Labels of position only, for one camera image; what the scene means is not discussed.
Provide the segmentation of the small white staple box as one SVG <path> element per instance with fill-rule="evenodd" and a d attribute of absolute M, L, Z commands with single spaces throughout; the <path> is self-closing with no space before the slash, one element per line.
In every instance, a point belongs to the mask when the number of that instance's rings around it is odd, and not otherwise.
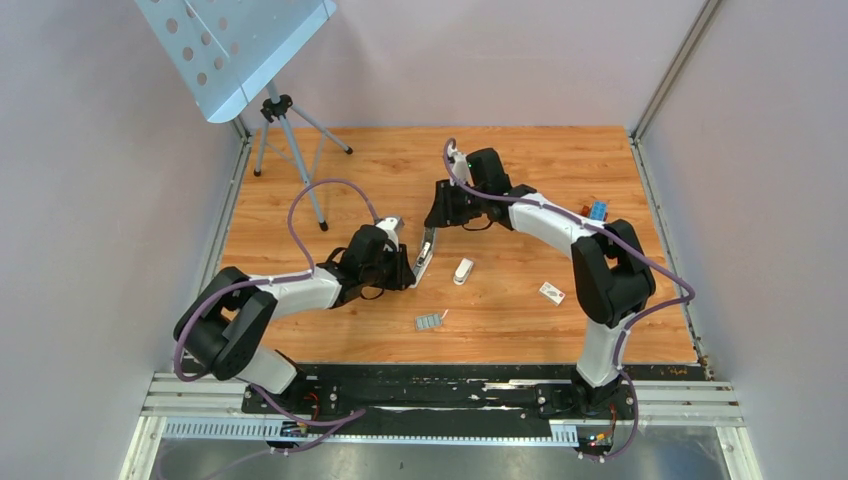
<path fill-rule="evenodd" d="M 553 305 L 556 306 L 559 306 L 566 297 L 565 293 L 562 290 L 560 290 L 549 282 L 544 282 L 540 286 L 538 292 L 541 296 L 543 296 L 545 299 L 547 299 Z"/>

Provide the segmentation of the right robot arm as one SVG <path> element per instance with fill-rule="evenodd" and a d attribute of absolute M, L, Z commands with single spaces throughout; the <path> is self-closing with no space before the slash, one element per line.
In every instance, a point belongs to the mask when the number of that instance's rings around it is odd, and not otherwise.
<path fill-rule="evenodd" d="M 486 217 L 542 241 L 570 260 L 577 300 L 588 318 L 571 403 L 584 417 L 598 416 L 621 382 L 624 324 L 645 310 L 656 291 L 632 225 L 591 220 L 552 203 L 532 187 L 512 185 L 492 148 L 464 154 L 449 139 L 443 161 L 449 177 L 436 184 L 426 227 L 464 227 Z"/>

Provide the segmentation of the white stapler tray piece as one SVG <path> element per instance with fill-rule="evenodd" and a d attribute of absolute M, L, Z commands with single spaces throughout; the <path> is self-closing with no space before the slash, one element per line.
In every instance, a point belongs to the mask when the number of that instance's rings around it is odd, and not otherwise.
<path fill-rule="evenodd" d="M 463 285 L 472 272 L 475 263 L 468 258 L 463 258 L 454 271 L 453 282 L 455 285 Z"/>

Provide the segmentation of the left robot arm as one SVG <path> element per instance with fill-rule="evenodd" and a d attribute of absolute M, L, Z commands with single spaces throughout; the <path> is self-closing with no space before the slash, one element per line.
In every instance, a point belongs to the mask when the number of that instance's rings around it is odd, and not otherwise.
<path fill-rule="evenodd" d="M 349 244 L 311 270 L 282 276 L 251 276 L 236 267 L 219 271 L 175 325 L 179 352 L 188 352 L 204 373 L 220 381 L 239 379 L 267 391 L 283 413 L 298 411 L 306 386 L 296 365 L 261 340 L 274 320 L 311 310 L 340 308 L 362 299 L 403 291 L 415 282 L 402 220 L 386 217 L 361 226 Z"/>

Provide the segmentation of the white staple tray with staples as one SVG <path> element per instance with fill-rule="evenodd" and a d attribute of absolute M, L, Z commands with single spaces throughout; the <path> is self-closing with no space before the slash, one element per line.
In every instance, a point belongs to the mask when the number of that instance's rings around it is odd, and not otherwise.
<path fill-rule="evenodd" d="M 439 313 L 427 314 L 415 318 L 414 325 L 417 331 L 438 328 L 443 324 L 443 316 Z"/>

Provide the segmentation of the light blue white stapler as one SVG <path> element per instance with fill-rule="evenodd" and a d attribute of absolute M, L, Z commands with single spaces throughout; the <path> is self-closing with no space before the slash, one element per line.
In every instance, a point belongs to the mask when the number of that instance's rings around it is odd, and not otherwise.
<path fill-rule="evenodd" d="M 418 287 L 434 256 L 436 236 L 436 228 L 426 228 L 423 232 L 420 243 L 420 251 L 415 262 L 412 264 L 412 273 L 414 274 L 414 281 L 411 285 L 412 288 Z"/>

